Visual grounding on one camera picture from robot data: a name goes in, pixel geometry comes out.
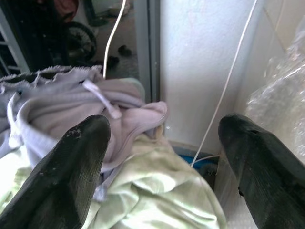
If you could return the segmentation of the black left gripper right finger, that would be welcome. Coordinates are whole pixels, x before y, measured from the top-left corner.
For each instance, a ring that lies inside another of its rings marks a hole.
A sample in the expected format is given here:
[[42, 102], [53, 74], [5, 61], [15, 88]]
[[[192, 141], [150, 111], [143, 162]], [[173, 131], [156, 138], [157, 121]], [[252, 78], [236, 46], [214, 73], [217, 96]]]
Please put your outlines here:
[[304, 164], [278, 137], [246, 116], [224, 116], [218, 135], [256, 226], [303, 229]]

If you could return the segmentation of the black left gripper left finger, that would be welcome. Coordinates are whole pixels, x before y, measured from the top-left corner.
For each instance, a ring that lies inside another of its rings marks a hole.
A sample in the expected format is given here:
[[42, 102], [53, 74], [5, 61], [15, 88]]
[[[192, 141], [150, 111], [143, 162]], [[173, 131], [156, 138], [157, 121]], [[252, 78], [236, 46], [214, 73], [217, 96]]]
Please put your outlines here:
[[110, 137], [109, 121], [102, 115], [91, 115], [69, 129], [3, 210], [1, 228], [81, 228]]

